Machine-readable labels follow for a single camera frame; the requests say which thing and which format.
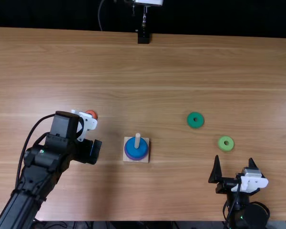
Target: blue ring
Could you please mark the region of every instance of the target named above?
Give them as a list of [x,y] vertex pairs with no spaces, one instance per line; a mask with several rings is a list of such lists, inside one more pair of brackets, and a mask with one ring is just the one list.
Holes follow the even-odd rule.
[[134,140],[135,140],[135,137],[132,137],[131,139],[129,139],[125,144],[124,150],[125,150],[125,154],[131,160],[139,161],[145,158],[146,155],[148,154],[148,145],[146,141],[143,138],[141,138],[139,148],[136,149],[134,148]]

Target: orange object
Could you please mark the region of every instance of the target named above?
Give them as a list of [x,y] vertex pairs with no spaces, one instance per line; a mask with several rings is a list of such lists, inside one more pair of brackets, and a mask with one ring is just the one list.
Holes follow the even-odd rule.
[[92,115],[92,117],[93,117],[94,119],[97,119],[97,113],[96,113],[95,111],[89,110],[89,111],[86,111],[86,113]]

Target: light green ring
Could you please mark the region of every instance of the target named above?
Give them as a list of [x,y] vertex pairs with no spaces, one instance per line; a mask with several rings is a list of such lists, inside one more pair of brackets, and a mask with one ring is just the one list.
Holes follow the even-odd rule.
[[218,147],[223,151],[231,151],[234,147],[234,141],[229,136],[223,136],[218,140]]

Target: black cable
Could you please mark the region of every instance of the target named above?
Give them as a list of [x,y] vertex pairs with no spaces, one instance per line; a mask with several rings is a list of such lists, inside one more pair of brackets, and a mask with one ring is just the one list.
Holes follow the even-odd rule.
[[237,199],[237,197],[238,197],[238,195],[239,195],[240,185],[241,185],[241,184],[238,184],[237,192],[236,192],[235,198],[234,198],[234,200],[233,200],[233,203],[232,203],[232,205],[231,205],[231,208],[229,209],[229,213],[228,213],[228,215],[227,215],[227,218],[225,219],[225,224],[224,224],[224,228],[223,228],[223,229],[226,229],[226,228],[227,228],[228,221],[229,221],[229,219],[230,219],[230,217],[231,217],[231,213],[232,213],[232,211],[233,211],[233,208],[234,208],[236,199]]
[[177,227],[177,229],[180,229],[176,221],[173,221],[173,223],[175,224],[175,226]]
[[103,31],[102,29],[102,25],[101,25],[101,19],[100,19],[100,13],[101,13],[101,8],[102,8],[102,5],[104,3],[105,0],[101,0],[100,4],[99,4],[99,8],[97,10],[97,20],[99,22],[99,27],[100,27],[100,30]]
[[85,221],[85,223],[86,223],[88,229],[92,229],[92,227],[89,226],[89,224],[87,223],[87,221]]
[[225,217],[225,208],[227,207],[227,204],[228,204],[228,201],[226,200],[226,201],[225,201],[225,204],[224,204],[224,206],[223,206],[223,215],[224,215],[224,219],[225,219],[225,220],[226,220],[226,217]]
[[23,148],[22,148],[22,152],[20,154],[20,158],[19,158],[19,163],[18,163],[18,169],[17,169],[17,175],[16,175],[16,182],[15,182],[15,188],[17,188],[17,185],[19,183],[19,178],[20,178],[20,172],[21,172],[21,165],[22,165],[22,161],[23,161],[23,158],[24,158],[24,153],[25,153],[25,150],[28,146],[28,143],[29,143],[29,140],[30,140],[30,137],[32,136],[34,130],[36,129],[36,127],[45,119],[47,118],[51,118],[51,117],[54,117],[55,114],[51,114],[51,115],[48,115],[48,116],[45,116],[43,118],[41,118],[34,126],[33,128],[31,129],[31,131],[29,132],[29,135],[27,136],[27,139],[25,140],[25,143],[23,145]]
[[41,135],[33,144],[33,146],[38,145],[46,136],[47,134],[49,134],[49,132],[44,133],[43,135]]
[[65,224],[65,226],[62,225],[62,224],[56,223],[56,224],[53,224],[53,225],[51,225],[51,226],[48,226],[46,229],[49,229],[49,228],[52,228],[52,227],[55,227],[55,226],[61,226],[62,228],[67,228],[68,225],[67,225],[65,222],[63,222],[63,223]]
[[228,204],[228,201],[226,200],[226,201],[225,201],[225,204],[224,204],[224,206],[223,206],[224,219],[226,219],[226,217],[225,217],[225,208],[227,207],[227,204]]

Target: wooden base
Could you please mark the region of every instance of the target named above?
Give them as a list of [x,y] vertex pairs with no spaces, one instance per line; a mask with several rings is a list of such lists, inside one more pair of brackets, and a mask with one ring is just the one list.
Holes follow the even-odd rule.
[[145,142],[147,143],[148,145],[148,154],[146,155],[146,157],[144,157],[143,159],[141,160],[138,160],[138,161],[134,161],[134,160],[131,160],[125,153],[125,144],[126,142],[131,139],[132,137],[124,137],[124,145],[123,145],[123,161],[129,161],[129,162],[142,162],[142,163],[148,163],[149,161],[149,138],[147,137],[142,137]]

